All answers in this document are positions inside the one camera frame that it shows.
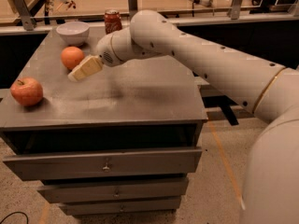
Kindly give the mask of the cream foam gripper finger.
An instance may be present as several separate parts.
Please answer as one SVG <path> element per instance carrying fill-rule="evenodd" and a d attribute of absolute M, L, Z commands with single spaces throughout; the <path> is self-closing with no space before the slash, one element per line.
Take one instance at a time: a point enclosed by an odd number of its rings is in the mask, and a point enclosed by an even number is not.
<path fill-rule="evenodd" d="M 79 65 L 77 65 L 69 74 L 68 78 L 71 81 L 78 82 L 85 77 L 94 75 L 100 72 L 103 68 L 103 64 L 98 56 L 89 55 L 84 58 Z"/>

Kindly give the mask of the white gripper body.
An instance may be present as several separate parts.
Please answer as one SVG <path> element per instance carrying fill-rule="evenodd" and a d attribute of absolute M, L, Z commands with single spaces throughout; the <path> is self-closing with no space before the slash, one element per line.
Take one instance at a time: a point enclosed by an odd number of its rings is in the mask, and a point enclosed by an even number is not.
<path fill-rule="evenodd" d="M 116 56 L 112 49 L 112 35 L 105 35 L 96 45 L 96 54 L 99 56 L 101 62 L 109 67 L 116 64 Z"/>

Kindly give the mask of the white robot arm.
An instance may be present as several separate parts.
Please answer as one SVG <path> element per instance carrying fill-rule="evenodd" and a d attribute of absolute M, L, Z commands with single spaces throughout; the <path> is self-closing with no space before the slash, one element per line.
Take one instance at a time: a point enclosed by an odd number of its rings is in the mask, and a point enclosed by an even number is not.
<path fill-rule="evenodd" d="M 299 71 L 185 34 L 161 14 L 142 10 L 129 27 L 105 35 L 97 63 L 70 74 L 79 81 L 102 65 L 169 55 L 267 122 L 248 158 L 240 224 L 299 224 Z"/>

